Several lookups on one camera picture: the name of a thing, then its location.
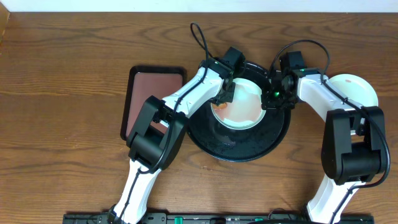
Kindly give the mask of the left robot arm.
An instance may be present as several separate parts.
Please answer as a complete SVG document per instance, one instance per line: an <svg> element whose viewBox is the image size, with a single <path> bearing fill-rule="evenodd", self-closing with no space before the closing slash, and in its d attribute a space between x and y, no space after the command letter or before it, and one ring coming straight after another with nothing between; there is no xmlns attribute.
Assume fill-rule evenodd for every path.
<svg viewBox="0 0 398 224"><path fill-rule="evenodd" d="M210 101L231 102L233 77L244 63L243 53L230 47L221 58L203 60L189 82L180 67L131 68L120 132L129 148L129 175L108 223L141 220L155 179L178 154L191 115Z"/></svg>

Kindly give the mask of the orange green sponge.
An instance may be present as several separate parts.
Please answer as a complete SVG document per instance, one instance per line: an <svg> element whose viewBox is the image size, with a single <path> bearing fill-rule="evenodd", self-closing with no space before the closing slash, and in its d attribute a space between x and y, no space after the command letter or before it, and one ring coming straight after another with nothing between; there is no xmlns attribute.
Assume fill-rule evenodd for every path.
<svg viewBox="0 0 398 224"><path fill-rule="evenodd" d="M225 109L227 106L228 106L227 103L220 103L220 104L218 104L218 105L213 105L214 109L216 109L216 110Z"/></svg>

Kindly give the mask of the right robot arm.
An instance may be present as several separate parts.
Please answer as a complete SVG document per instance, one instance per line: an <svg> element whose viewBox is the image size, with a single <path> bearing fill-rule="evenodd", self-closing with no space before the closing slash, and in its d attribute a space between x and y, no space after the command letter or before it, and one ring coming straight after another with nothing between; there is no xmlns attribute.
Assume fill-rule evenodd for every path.
<svg viewBox="0 0 398 224"><path fill-rule="evenodd" d="M338 223L354 193L381 185L390 169L384 113L363 106L334 87L319 68L307 68L301 52L279 52L280 71L269 68L270 87L262 94L265 110L292 109L302 101L324 120L321 161L325 176L306 205L314 223Z"/></svg>

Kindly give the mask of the light green plate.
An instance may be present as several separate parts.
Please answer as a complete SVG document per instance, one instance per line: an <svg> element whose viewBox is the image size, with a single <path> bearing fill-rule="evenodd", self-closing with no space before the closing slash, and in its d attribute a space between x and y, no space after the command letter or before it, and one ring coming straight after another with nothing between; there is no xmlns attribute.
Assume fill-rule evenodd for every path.
<svg viewBox="0 0 398 224"><path fill-rule="evenodd" d="M254 82L235 78L233 102L222 110L216 110L211 104L215 118L229 129L244 130L257 125L265 116L266 110L261 107L261 89Z"/></svg>
<svg viewBox="0 0 398 224"><path fill-rule="evenodd" d="M363 106L378 106L379 100L374 88L363 78L352 74L339 74L330 78L333 86L348 98Z"/></svg>

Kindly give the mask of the light green plate front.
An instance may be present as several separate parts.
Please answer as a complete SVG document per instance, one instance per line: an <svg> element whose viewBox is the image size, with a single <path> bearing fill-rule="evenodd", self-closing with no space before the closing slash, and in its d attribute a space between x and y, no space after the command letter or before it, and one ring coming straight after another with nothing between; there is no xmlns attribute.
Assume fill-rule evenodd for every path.
<svg viewBox="0 0 398 224"><path fill-rule="evenodd" d="M235 78L233 102L222 110L216 110L211 104L215 118L229 129L244 130L257 125L265 116L266 110L261 107L261 89L254 82Z"/></svg>

